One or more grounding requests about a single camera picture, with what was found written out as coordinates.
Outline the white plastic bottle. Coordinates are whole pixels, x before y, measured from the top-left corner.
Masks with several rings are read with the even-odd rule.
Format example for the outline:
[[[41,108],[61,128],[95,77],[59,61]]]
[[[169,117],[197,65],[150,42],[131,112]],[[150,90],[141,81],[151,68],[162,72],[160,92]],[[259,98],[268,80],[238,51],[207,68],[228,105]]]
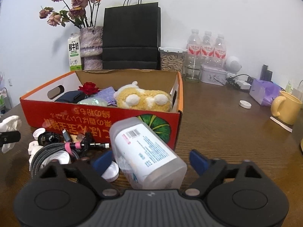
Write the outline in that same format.
[[[116,163],[135,190],[179,189],[186,163],[143,121],[115,122],[110,143]]]

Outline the pale green round object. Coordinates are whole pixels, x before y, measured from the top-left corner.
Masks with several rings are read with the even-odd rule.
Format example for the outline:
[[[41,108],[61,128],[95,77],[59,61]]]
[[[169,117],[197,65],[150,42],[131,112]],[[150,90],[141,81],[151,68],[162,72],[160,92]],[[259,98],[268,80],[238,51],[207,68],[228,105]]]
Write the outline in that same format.
[[[99,97],[90,97],[84,100],[79,101],[77,104],[79,105],[89,105],[89,106],[101,106],[107,107],[108,102]]]

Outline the white crumpled plastic bag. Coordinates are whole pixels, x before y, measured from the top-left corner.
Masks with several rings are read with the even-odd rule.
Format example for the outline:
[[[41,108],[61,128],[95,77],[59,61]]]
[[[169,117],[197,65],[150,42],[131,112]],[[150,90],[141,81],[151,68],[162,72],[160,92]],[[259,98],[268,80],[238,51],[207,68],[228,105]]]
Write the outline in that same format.
[[[9,116],[1,122],[1,132],[19,131],[21,125],[22,121],[20,120],[19,116]],[[3,145],[1,147],[1,152],[4,154],[7,153],[8,151],[14,148],[15,144],[16,143]]]

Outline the white bottle cap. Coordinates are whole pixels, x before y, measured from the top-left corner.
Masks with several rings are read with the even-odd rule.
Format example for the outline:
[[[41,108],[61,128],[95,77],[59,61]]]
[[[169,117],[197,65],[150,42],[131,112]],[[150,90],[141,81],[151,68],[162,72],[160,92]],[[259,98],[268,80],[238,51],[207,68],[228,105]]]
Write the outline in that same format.
[[[119,166],[116,162],[112,162],[101,176],[107,182],[114,182],[119,177]]]

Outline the red orange cardboard box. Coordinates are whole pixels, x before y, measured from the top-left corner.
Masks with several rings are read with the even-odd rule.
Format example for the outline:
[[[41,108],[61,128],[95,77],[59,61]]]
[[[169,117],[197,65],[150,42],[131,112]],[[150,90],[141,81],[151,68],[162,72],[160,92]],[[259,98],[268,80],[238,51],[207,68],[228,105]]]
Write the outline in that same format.
[[[117,104],[123,88],[158,90],[169,96],[170,108],[156,101],[136,108]],[[28,124],[71,135],[89,132],[97,142],[109,142],[111,126],[137,117],[167,145],[175,149],[183,113],[183,82],[180,72],[159,70],[72,71],[57,77],[20,98]]]

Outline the dark navy pouch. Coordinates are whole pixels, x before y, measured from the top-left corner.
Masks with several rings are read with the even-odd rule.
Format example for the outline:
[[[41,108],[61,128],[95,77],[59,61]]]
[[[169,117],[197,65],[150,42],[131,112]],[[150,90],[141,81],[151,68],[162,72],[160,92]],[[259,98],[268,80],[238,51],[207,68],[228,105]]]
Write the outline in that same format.
[[[62,96],[60,96],[59,98],[57,98],[55,100],[55,102],[58,102],[58,103],[78,103],[79,101],[84,100],[85,97],[86,97],[86,94],[81,90],[68,91],[68,92],[64,93]]]

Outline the small white round lid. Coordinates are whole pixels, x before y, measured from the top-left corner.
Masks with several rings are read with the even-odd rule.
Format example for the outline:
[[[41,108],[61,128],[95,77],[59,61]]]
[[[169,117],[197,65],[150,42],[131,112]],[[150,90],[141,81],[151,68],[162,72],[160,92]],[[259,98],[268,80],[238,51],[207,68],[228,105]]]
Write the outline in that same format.
[[[245,100],[240,100],[239,105],[245,109],[250,109],[252,107],[252,104]]]

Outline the purple cloth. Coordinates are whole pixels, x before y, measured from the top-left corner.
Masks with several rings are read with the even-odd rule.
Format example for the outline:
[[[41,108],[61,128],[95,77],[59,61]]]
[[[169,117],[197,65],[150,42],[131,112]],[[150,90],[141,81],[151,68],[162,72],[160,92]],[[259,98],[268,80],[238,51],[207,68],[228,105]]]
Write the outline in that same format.
[[[113,87],[108,87],[100,90],[95,94],[94,98],[100,98],[108,103],[108,106],[117,106],[117,101],[114,98],[115,89]]]

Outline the red artificial flower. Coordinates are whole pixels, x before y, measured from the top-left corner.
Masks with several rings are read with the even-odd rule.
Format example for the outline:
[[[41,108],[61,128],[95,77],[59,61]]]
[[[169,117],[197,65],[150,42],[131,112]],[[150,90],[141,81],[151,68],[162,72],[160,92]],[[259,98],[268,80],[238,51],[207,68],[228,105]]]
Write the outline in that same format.
[[[79,86],[78,90],[82,91],[86,96],[92,96],[100,91],[93,82],[85,82],[82,86]]]

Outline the yellow white plush toy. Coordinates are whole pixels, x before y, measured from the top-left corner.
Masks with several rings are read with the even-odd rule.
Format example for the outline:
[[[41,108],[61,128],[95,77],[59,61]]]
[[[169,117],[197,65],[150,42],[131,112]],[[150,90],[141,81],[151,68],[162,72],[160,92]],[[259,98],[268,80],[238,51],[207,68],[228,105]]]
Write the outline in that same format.
[[[118,108],[144,111],[170,112],[172,97],[161,90],[145,90],[134,81],[115,91],[113,95]]]

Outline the white floral tin box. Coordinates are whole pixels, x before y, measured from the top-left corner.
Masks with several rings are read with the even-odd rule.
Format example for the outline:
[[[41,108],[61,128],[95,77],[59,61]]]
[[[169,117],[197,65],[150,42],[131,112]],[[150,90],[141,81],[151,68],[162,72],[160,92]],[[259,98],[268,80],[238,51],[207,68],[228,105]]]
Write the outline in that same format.
[[[206,84],[224,86],[226,84],[227,72],[220,68],[202,65],[200,81]]]

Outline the purple tissue pack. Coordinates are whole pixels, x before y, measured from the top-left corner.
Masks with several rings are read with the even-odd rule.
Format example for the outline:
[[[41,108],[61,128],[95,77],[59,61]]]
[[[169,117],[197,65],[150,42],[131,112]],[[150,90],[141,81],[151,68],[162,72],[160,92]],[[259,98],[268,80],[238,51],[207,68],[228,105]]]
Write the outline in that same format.
[[[281,90],[282,88],[275,83],[254,79],[249,95],[261,106],[270,107]]]

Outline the clear glass cup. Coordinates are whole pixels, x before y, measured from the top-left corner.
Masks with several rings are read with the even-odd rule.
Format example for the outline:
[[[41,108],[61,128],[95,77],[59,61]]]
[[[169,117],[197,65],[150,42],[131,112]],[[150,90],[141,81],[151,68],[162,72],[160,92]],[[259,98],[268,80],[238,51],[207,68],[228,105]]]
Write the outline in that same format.
[[[190,82],[200,82],[201,67],[185,66],[184,78]]]

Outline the yellow ceramic mug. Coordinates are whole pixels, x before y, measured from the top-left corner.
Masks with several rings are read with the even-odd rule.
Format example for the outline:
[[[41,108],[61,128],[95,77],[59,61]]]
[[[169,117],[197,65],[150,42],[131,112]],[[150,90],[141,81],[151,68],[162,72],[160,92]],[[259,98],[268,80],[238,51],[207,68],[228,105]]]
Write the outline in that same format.
[[[286,91],[279,91],[279,96],[272,101],[271,114],[292,126],[297,120],[301,106],[302,102],[298,98]]]

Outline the white round speaker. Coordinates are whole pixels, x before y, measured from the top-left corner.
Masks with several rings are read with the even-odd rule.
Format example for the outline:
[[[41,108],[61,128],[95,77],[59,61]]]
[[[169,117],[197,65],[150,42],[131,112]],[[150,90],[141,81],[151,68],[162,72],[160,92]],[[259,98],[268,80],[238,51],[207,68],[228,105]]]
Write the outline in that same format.
[[[227,77],[235,77],[237,73],[241,70],[242,65],[240,64],[239,58],[235,56],[230,56],[225,60],[223,68],[224,70],[226,70]]]

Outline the black device stand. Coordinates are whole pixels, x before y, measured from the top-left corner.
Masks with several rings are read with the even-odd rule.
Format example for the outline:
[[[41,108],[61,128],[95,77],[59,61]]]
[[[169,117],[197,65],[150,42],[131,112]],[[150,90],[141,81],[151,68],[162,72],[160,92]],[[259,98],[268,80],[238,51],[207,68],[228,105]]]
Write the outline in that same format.
[[[272,75],[273,75],[273,71],[268,69],[268,65],[263,65],[261,68],[261,73],[260,73],[260,80],[264,80],[267,82],[271,82],[272,81]]]

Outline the water bottle right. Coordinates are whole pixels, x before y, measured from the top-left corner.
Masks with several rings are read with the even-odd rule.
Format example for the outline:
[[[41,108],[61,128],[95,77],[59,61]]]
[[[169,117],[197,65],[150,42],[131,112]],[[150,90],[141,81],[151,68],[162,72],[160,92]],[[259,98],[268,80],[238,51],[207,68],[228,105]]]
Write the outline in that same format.
[[[215,67],[223,68],[226,59],[226,42],[224,40],[224,35],[218,33],[218,36],[214,44],[214,63]]]

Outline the water bottle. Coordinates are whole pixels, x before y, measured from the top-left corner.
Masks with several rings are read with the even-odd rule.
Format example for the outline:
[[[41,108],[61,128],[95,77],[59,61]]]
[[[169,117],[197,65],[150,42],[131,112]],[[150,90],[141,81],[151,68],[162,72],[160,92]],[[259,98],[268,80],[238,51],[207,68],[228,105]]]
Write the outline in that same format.
[[[201,41],[202,64],[209,64],[214,56],[214,44],[212,42],[211,31],[205,31]]]
[[[188,68],[200,69],[201,67],[201,39],[198,29],[192,29],[191,35],[187,40],[187,56],[185,65]]]
[[[215,67],[223,68],[226,59],[226,42],[224,40],[224,35],[218,33],[218,36],[214,44],[214,63]]]

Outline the white green milk carton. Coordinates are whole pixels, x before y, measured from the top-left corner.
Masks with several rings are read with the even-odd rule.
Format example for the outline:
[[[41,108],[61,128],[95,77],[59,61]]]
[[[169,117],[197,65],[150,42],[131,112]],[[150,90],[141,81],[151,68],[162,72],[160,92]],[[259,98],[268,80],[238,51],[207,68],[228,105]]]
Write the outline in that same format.
[[[82,70],[79,33],[72,33],[68,39],[68,59],[70,71]]]

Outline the water bottle left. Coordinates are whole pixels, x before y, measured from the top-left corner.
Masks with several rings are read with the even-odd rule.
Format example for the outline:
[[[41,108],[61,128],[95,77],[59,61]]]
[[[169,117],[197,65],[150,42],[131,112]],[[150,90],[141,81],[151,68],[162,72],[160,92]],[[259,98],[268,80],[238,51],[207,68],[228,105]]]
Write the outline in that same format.
[[[187,56],[185,65],[188,68],[200,69],[201,67],[201,39],[198,29],[192,29],[191,35],[187,40]]]

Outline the clear container of seeds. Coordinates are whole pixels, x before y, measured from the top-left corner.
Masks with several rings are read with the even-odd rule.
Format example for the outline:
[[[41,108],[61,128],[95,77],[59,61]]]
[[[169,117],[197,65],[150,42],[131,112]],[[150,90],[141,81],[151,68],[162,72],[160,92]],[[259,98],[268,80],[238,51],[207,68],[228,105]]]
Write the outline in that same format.
[[[159,47],[161,70],[184,72],[186,49]]]

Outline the water bottle middle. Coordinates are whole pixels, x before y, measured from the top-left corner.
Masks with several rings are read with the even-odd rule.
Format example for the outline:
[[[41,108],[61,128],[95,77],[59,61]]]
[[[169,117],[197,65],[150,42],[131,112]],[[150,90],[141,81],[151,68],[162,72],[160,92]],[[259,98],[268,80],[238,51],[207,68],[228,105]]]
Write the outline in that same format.
[[[214,44],[212,42],[211,31],[205,31],[201,41],[202,64],[209,64],[214,56]]]

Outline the purple ceramic vase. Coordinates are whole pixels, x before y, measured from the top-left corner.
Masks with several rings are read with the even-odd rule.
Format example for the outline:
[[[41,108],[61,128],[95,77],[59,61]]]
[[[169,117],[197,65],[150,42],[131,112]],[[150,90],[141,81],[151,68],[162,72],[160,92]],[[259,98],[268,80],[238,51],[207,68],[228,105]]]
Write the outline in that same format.
[[[80,30],[80,55],[84,59],[84,70],[103,69],[103,27],[87,27]]]

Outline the black paper shopping bag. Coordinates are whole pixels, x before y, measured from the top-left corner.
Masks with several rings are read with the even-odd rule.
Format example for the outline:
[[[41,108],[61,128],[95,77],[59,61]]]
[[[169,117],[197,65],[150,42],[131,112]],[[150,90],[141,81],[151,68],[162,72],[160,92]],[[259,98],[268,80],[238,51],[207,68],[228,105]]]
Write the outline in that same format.
[[[161,8],[157,2],[106,8],[103,24],[103,69],[160,70]]]

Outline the dried pink rose bouquet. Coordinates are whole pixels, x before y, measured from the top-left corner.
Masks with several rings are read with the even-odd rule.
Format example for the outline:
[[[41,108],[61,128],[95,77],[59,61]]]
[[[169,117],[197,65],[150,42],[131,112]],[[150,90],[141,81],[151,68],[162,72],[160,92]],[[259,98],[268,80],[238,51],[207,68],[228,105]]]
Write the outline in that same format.
[[[82,29],[95,27],[99,7],[102,0],[51,0],[54,3],[62,2],[64,7],[56,11],[53,7],[42,7],[39,11],[39,19],[45,19],[52,27],[65,27],[72,23]]]

